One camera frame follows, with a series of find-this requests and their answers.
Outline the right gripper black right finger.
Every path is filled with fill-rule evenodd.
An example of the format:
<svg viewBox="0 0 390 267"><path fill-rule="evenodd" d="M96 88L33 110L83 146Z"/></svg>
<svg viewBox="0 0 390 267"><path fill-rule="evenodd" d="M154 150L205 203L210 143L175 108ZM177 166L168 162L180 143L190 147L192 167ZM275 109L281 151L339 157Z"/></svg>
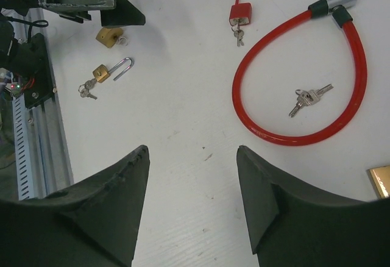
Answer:
<svg viewBox="0 0 390 267"><path fill-rule="evenodd" d="M388 266L389 199L363 202L236 153L252 253L260 266Z"/></svg>

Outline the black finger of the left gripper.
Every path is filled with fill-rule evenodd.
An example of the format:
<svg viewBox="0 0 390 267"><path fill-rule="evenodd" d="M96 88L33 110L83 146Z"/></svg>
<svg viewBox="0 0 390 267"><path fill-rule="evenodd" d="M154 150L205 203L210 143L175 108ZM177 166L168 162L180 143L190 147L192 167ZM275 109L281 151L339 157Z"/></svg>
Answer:
<svg viewBox="0 0 390 267"><path fill-rule="evenodd" d="M116 6L111 10L101 11L102 27L143 26L145 15L128 0L116 0Z"/></svg>

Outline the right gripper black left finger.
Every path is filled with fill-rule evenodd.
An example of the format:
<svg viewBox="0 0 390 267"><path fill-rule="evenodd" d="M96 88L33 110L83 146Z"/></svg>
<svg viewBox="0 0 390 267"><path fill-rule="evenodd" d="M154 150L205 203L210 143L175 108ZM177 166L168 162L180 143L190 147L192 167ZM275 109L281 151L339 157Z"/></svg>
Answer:
<svg viewBox="0 0 390 267"><path fill-rule="evenodd" d="M149 176L141 145L43 199L1 201L2 266L130 266Z"/></svg>

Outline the large brass padlock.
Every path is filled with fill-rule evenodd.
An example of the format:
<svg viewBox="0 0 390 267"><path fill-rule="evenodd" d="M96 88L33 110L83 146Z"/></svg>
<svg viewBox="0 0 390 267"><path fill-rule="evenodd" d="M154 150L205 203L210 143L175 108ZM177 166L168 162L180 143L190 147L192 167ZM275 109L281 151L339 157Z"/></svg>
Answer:
<svg viewBox="0 0 390 267"><path fill-rule="evenodd" d="M368 177L379 199L389 198L390 169L389 165L367 170Z"/></svg>

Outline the small red padlock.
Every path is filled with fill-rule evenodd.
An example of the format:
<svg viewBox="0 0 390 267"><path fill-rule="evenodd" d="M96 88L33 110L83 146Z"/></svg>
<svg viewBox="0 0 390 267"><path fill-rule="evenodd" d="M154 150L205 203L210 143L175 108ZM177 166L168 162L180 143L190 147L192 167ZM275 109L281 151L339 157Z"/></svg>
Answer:
<svg viewBox="0 0 390 267"><path fill-rule="evenodd" d="M230 9L229 23L231 26L245 26L252 19L252 4L249 2L232 5Z"/></svg>

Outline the large padlock keys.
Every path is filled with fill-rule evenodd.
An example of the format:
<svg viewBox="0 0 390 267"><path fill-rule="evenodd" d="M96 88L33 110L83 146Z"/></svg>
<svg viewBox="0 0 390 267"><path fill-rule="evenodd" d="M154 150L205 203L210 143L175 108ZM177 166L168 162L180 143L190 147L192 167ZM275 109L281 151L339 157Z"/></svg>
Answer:
<svg viewBox="0 0 390 267"><path fill-rule="evenodd" d="M308 107L318 103L321 100L321 97L328 91L333 89L332 84L328 84L317 90L296 90L297 95L296 105L290 111L289 117L293 118L303 107Z"/></svg>

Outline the red cable lock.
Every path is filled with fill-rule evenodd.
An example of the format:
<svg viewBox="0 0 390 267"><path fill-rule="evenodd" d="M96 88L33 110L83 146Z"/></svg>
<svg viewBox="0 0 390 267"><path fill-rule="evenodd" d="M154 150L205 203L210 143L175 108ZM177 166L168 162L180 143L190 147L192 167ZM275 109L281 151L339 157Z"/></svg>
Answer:
<svg viewBox="0 0 390 267"><path fill-rule="evenodd" d="M361 37L350 14L350 9L356 5L357 0L317 0L305 7L303 12L288 18L285 22L266 32L243 56L238 64L232 79L231 100L232 107L240 123L251 134L270 144L301 147L318 144L328 140L343 130L358 113L366 94L368 81L368 68L366 53ZM307 65L299 64L293 60L293 56L303 59L303 53L308 50L304 47L307 43L313 47L314 43L304 36L305 28L309 34L314 34L314 27L320 23L329 23L334 27L337 35L341 36L342 51L346 52L351 64L347 66L348 81L347 93L342 96L342 104L337 112L331 114L330 119L324 121L310 132L287 132L280 125L291 127L303 121L308 122L308 114L295 114L293 118L289 113L296 106L297 90L318 90L327 85L334 85L335 80L327 75L323 68L314 68L312 72L303 71L303 68L313 68L314 62ZM277 84L272 80L271 88L267 88L259 96L263 101L256 100L256 104L265 110L265 116L255 111L249 104L251 94L244 91L251 88L250 80L254 80L255 68L260 65L260 60L271 55L276 60L278 68L286 68L284 76L277 73Z"/></svg>

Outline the medium brass padlock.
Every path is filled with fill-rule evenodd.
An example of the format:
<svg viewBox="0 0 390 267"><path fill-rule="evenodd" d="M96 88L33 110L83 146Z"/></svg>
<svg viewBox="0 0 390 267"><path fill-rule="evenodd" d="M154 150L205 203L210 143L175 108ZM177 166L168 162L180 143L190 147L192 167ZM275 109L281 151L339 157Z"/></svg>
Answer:
<svg viewBox="0 0 390 267"><path fill-rule="evenodd" d="M109 49L114 47L114 45L127 46L128 44L128 39L124 36L124 29L120 27L102 27L95 39Z"/></svg>

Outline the small brass padlock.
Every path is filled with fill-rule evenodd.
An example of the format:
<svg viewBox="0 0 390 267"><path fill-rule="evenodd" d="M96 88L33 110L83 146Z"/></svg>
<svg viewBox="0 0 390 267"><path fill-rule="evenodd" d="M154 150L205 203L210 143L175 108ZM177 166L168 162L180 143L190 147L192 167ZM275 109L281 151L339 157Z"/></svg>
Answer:
<svg viewBox="0 0 390 267"><path fill-rule="evenodd" d="M105 65L98 66L93 72L93 78L95 82L103 83L107 80L118 68L123 66L124 64L129 63L129 65L124 68L118 75L116 75L113 80L117 81L120 77L122 77L129 69L131 69L135 63L134 59L131 57L125 57L121 61L119 61L115 66L108 69Z"/></svg>

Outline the small red padlock keys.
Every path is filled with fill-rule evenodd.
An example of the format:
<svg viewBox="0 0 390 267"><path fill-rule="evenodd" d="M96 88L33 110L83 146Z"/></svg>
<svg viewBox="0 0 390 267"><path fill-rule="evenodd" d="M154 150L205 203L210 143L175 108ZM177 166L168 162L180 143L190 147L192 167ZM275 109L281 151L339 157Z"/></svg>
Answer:
<svg viewBox="0 0 390 267"><path fill-rule="evenodd" d="M232 27L232 31L233 31L233 36L236 38L237 47L244 46L243 43L244 31L240 28L238 24Z"/></svg>

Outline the aluminium mounting rail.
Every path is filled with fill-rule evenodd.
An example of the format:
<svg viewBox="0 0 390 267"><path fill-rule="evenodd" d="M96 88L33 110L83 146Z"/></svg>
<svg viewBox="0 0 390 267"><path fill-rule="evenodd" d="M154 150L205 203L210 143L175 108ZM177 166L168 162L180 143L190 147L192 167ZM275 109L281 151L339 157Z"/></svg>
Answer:
<svg viewBox="0 0 390 267"><path fill-rule="evenodd" d="M52 98L42 105L27 109L27 131L36 198L43 198L72 185L74 179L56 85Z"/></svg>

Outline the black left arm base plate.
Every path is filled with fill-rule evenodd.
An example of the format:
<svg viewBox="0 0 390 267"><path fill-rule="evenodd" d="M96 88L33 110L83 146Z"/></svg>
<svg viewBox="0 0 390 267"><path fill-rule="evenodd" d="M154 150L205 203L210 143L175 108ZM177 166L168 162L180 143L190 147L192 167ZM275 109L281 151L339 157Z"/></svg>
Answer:
<svg viewBox="0 0 390 267"><path fill-rule="evenodd" d="M35 34L30 42L20 45L21 76L26 79L23 95L27 109L42 105L54 96L54 82L49 63L46 40L43 34Z"/></svg>

